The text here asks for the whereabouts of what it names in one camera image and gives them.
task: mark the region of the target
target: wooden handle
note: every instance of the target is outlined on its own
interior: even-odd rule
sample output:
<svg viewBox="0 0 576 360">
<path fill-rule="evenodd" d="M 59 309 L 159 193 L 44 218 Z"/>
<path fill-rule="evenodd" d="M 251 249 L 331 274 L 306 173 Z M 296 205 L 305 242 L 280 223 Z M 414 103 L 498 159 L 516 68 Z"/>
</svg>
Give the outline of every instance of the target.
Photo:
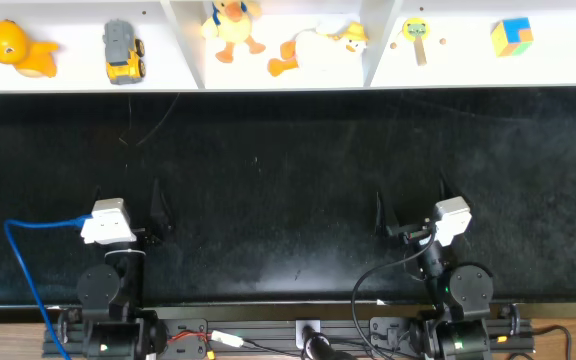
<svg viewBox="0 0 576 360">
<path fill-rule="evenodd" d="M 417 65 L 424 66 L 428 64 L 426 61 L 426 51 L 424 50 L 424 41 L 421 36 L 415 38 L 415 55 L 417 56 Z"/>
</svg>

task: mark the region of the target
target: black tabletop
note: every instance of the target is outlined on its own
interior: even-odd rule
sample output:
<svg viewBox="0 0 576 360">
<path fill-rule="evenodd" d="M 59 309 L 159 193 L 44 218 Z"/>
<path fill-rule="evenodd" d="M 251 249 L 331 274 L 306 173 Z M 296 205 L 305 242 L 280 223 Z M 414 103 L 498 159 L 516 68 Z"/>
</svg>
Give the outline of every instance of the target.
<svg viewBox="0 0 576 360">
<path fill-rule="evenodd" d="M 4 219 L 83 215 L 99 189 L 138 226 L 155 177 L 177 229 L 147 249 L 147 305 L 347 300 L 404 256 L 372 235 L 377 191 L 417 221 L 440 171 L 473 203 L 455 251 L 495 299 L 576 301 L 576 88 L 181 94 L 162 121 L 175 97 L 0 96 L 0 305 L 33 303 Z M 103 262 L 76 230 L 14 234 L 47 304 Z M 401 268 L 361 298 L 427 302 Z"/>
</svg>

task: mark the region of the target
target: yellow plush duck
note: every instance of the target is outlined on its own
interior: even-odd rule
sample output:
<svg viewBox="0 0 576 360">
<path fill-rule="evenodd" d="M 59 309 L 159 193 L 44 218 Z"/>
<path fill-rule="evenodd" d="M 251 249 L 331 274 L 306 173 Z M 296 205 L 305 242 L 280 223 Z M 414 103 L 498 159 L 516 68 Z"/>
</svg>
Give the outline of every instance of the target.
<svg viewBox="0 0 576 360">
<path fill-rule="evenodd" d="M 0 63 L 11 64 L 28 77 L 57 75 L 50 54 L 59 46 L 52 42 L 34 42 L 14 21 L 0 21 Z"/>
<path fill-rule="evenodd" d="M 222 0 L 214 1 L 212 8 L 212 17 L 204 23 L 201 33 L 206 39 L 218 36 L 226 42 L 224 51 L 216 55 L 219 61 L 231 63 L 235 45 L 244 42 L 250 47 L 251 54 L 259 54 L 266 50 L 265 45 L 259 44 L 250 36 L 252 32 L 250 15 L 261 16 L 261 8 L 258 4 L 239 0 Z"/>
<path fill-rule="evenodd" d="M 281 45 L 281 57 L 268 63 L 274 77 L 296 68 L 312 70 L 340 69 L 357 61 L 366 49 L 368 38 L 364 27 L 353 22 L 341 35 L 319 34 L 314 30 L 300 32 L 294 41 Z"/>
</svg>

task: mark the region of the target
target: yellow toy truck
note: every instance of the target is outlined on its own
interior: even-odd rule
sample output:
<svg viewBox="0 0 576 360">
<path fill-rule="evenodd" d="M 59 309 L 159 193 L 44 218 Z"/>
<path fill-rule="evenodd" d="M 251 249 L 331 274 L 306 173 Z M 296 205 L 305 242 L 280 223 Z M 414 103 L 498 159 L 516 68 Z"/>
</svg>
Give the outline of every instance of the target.
<svg viewBox="0 0 576 360">
<path fill-rule="evenodd" d="M 106 73 L 114 85 L 135 84 L 146 76 L 141 58 L 146 54 L 144 43 L 135 37 L 132 25 L 122 20 L 106 23 L 103 36 L 106 44 Z"/>
</svg>

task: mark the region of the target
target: toy block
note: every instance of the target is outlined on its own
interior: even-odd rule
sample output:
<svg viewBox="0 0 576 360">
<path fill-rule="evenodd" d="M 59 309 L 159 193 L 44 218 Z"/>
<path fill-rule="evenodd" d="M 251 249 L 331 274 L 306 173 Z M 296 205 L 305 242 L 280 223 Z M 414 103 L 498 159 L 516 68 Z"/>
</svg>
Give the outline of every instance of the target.
<svg viewBox="0 0 576 360">
<path fill-rule="evenodd" d="M 490 37 L 497 57 L 521 55 L 534 41 L 528 18 L 503 20 Z"/>
</svg>

